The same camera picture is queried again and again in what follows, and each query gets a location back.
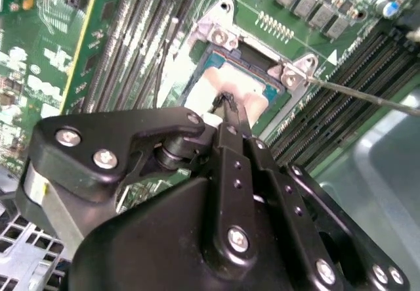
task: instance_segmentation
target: silver screw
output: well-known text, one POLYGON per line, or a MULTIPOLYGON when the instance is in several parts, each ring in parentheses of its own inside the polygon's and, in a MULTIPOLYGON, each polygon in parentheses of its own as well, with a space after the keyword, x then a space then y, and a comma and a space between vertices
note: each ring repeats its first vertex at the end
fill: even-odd
POLYGON ((228 126, 228 131, 233 135, 236 135, 238 133, 233 125, 228 126))
POLYGON ((103 169, 112 169, 117 166, 117 156, 109 150, 100 149, 93 156, 94 163, 103 169))
POLYGON ((296 175, 301 176, 302 172, 300 171, 300 169, 297 166, 292 166, 291 169, 295 172, 296 175))
POLYGON ((243 253, 248 249, 249 243, 245 233, 237 228, 232 227, 228 232, 228 240, 233 249, 239 253, 243 253))
POLYGON ((198 117, 195 114, 188 114, 188 120, 190 120, 192 123, 194 124, 199 124, 199 120, 198 117))
POLYGON ((259 141, 259 140, 257 140, 257 145, 258 145, 258 147, 259 147, 261 150, 265 148, 264 143, 262 143, 262 142, 261 142, 261 141, 259 141))
POLYGON ((81 141, 79 134, 70 129, 59 130, 55 134, 55 139, 64 146, 76 146, 81 141))
POLYGON ((393 277, 394 281, 398 284, 404 284, 404 280, 401 277, 401 274, 396 270, 394 267, 389 267, 389 272, 391 276, 393 277))
POLYGON ((322 280, 324 280, 325 283, 334 284, 334 282, 335 282, 334 271, 331 269, 331 267, 328 265, 328 263, 325 260, 319 259, 316 262, 316 268, 317 268, 322 280))
POLYGON ((373 272, 375 273, 375 276, 378 278, 379 282, 382 282, 383 284, 388 283, 388 277, 387 274, 380 268, 378 265, 373 265, 372 267, 373 272))

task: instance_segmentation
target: capacitor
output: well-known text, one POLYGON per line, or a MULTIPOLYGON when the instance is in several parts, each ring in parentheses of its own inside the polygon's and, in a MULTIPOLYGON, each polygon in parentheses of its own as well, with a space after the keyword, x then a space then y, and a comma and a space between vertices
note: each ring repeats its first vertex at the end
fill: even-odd
POLYGON ((400 10, 400 5, 395 1, 377 0, 376 11, 384 18, 393 17, 400 10))

